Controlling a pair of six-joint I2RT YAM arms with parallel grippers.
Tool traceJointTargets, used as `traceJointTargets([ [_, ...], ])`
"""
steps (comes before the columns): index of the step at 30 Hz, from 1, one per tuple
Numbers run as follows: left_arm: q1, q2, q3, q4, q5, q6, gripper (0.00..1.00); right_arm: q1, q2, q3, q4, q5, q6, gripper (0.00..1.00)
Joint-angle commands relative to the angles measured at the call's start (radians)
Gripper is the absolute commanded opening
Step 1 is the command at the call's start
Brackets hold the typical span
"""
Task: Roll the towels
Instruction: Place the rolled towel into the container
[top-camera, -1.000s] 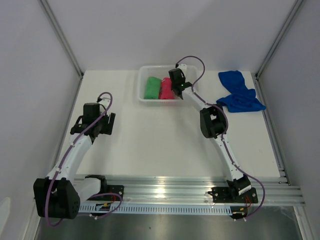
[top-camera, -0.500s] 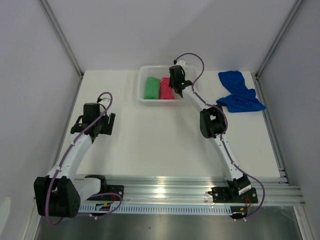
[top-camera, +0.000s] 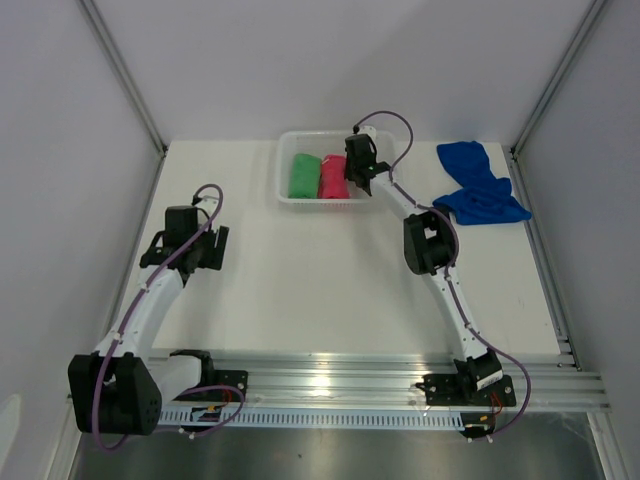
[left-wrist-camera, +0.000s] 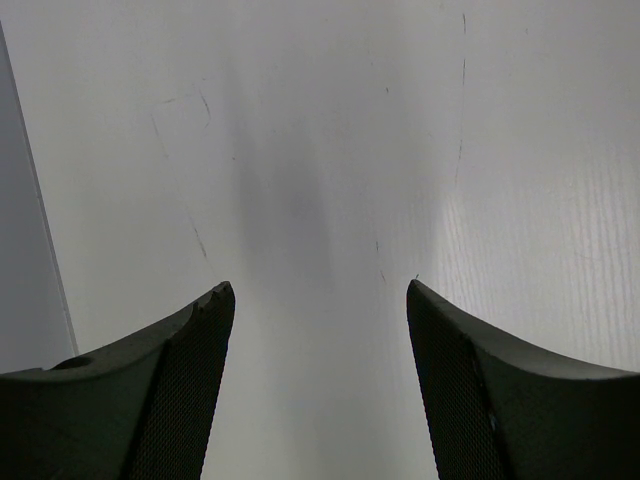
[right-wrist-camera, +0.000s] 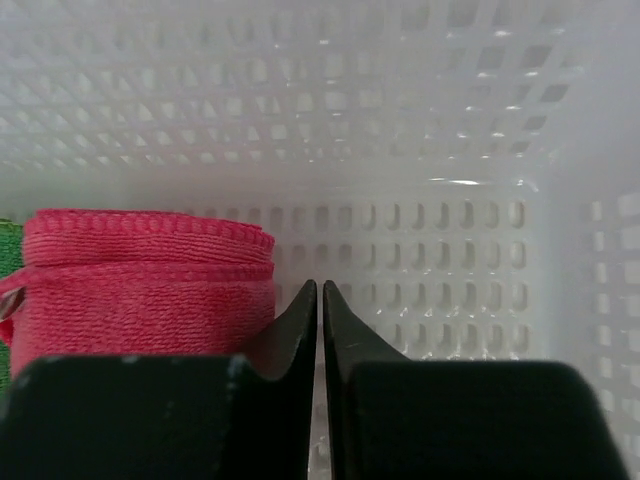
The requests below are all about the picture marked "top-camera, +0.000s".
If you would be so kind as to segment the pink microfiber towel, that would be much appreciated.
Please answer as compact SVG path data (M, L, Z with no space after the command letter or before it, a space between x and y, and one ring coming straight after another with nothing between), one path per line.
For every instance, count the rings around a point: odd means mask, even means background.
M327 155L322 160L318 193L321 199L350 198L345 179L345 167L346 158L341 155Z

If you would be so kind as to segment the green microfiber towel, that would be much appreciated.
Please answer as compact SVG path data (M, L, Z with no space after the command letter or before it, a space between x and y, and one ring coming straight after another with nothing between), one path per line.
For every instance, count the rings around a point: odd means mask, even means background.
M288 185L288 197L316 199L321 179L322 160L319 157L299 153L293 157Z

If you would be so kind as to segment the blue microfiber towel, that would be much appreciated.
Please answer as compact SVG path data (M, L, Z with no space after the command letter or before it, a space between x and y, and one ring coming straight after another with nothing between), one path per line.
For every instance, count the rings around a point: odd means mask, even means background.
M460 188L435 199L433 205L451 211L458 224L510 224L532 219L532 213L513 196L511 180L493 174L482 144L439 144L436 152L443 169Z

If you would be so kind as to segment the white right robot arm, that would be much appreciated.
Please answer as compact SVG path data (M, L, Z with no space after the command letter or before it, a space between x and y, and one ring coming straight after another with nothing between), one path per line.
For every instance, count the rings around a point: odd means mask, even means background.
M470 369L456 380L458 395L468 403L489 396L489 375L502 369L497 351L480 338L473 316L466 311L456 271L459 241L446 213L421 208L392 179L391 166L377 160L374 140L365 133L345 139L345 178L370 197L388 207L402 221L403 254L409 270L431 291L448 327L454 362Z

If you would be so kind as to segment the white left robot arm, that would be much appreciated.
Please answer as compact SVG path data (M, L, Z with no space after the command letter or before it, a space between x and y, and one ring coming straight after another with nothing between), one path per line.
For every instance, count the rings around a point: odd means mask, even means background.
M168 402L189 393L197 400L216 390L211 355L182 349L156 374L147 362L173 303L199 269L222 267L229 234L213 229L217 210L196 205L166 209L164 228L142 255L138 291L118 324L90 354L68 366L75 420L83 433L151 434Z

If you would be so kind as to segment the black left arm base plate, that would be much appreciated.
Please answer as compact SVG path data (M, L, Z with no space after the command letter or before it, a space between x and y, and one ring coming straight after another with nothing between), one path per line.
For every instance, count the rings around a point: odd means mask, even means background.
M211 354L205 350L182 349L174 351L170 357L193 357L197 358L201 366L200 381L189 388L189 390L208 387L212 385L225 386L225 389L207 390L193 393L182 393L176 400L183 402L238 402L240 397L235 391L228 389L235 387L243 394L246 394L249 380L249 373L246 370L219 369L214 365Z

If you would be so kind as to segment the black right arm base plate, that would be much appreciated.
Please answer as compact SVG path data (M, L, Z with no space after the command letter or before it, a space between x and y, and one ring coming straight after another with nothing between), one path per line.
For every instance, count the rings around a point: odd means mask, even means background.
M415 387L425 394L429 406L516 406L512 379L503 372L496 352L488 350L478 358L455 360L456 372L431 373Z

